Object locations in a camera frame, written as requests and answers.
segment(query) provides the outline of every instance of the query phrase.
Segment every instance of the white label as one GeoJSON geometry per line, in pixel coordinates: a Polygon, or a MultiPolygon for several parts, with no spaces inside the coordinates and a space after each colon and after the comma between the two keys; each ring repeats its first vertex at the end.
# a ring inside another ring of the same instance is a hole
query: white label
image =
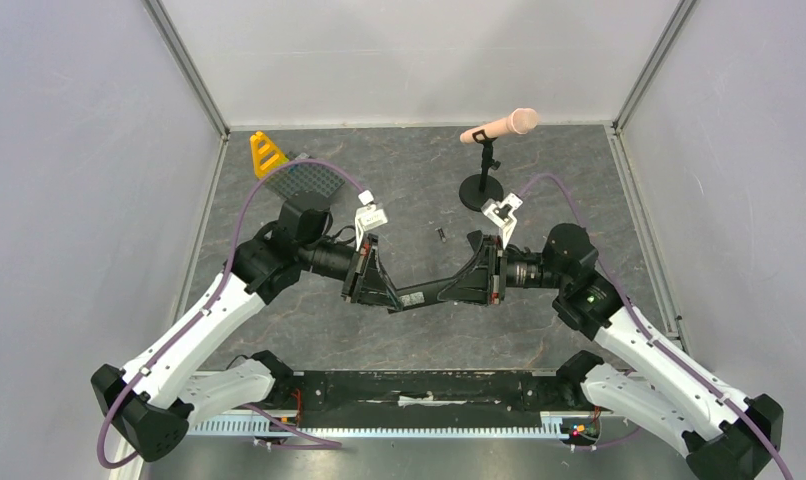
{"type": "Polygon", "coordinates": [[[409,295],[403,295],[400,297],[400,301],[403,302],[404,307],[424,303],[424,292],[415,292],[410,293],[409,295]]]}

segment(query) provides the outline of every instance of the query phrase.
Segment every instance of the microphone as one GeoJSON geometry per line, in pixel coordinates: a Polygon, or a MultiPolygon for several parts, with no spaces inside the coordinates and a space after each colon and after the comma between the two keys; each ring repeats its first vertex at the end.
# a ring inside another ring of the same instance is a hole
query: microphone
{"type": "Polygon", "coordinates": [[[538,125],[538,113],[532,108],[518,108],[508,117],[465,131],[462,143],[482,143],[509,133],[523,135],[538,125]]]}

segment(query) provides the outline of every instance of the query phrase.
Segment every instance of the gray wall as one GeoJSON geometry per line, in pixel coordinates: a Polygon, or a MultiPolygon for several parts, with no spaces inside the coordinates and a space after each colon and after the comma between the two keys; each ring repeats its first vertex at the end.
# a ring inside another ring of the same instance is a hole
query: gray wall
{"type": "Polygon", "coordinates": [[[677,0],[164,0],[232,125],[615,117],[677,0]]]}
{"type": "Polygon", "coordinates": [[[169,324],[217,148],[140,2],[0,1],[0,479],[107,475],[90,375],[169,324]]]}
{"type": "Polygon", "coordinates": [[[806,0],[700,2],[626,139],[693,355],[783,404],[806,479],[806,0]]]}

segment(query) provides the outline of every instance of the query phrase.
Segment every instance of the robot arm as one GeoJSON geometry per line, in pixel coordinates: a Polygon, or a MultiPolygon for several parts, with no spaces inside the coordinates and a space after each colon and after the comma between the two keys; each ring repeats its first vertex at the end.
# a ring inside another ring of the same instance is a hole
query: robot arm
{"type": "Polygon", "coordinates": [[[91,382],[103,413],[133,377],[142,374],[112,425],[145,460],[153,461],[175,448],[197,423],[272,395],[274,379],[281,378],[271,372],[278,361],[253,358],[204,379],[191,377],[241,323],[296,283],[301,270],[341,280],[342,296],[348,302],[382,306],[392,313],[446,301],[493,305],[502,302],[506,288],[550,288],[559,292],[553,308],[563,322],[624,359],[647,380],[628,378],[583,351],[557,372],[577,398],[624,415],[663,439],[687,457],[701,479],[718,478],[719,471],[753,478],[761,471],[770,461],[767,451],[736,413],[687,374],[683,365],[723,392],[722,400],[745,411],[776,447],[782,408],[767,395],[750,399],[711,375],[656,332],[638,309],[624,305],[614,286],[595,271],[598,253],[581,227],[555,226],[541,253],[505,245],[516,224],[513,211],[518,206],[520,201],[487,206],[493,210],[489,218],[501,226],[501,235],[469,235],[474,255],[456,275],[398,289],[382,267],[377,237],[366,234],[373,225],[385,222],[384,214],[369,211],[362,212],[361,221],[357,217],[360,241],[354,250],[324,237],[329,220],[325,199],[308,192],[298,194],[283,205],[277,222],[262,227],[238,247],[231,272],[222,274],[228,275],[225,287],[210,308],[204,306],[221,276],[161,339],[122,370],[104,365],[94,374],[91,382]],[[653,332],[650,339],[637,328],[630,308],[653,332]],[[204,315],[199,323],[151,369],[146,368],[153,352],[198,312],[204,315]],[[663,348],[676,357],[664,355],[663,348]]]}

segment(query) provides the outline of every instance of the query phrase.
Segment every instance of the red wire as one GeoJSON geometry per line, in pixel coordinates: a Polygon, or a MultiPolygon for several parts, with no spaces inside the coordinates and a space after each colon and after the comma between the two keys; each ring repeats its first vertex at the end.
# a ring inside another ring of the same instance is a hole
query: red wire
{"type": "Polygon", "coordinates": [[[297,425],[300,425],[300,419],[303,413],[303,394],[300,392],[299,388],[295,388],[294,390],[296,393],[291,393],[291,396],[297,399],[297,416],[294,417],[294,420],[297,425]]]}

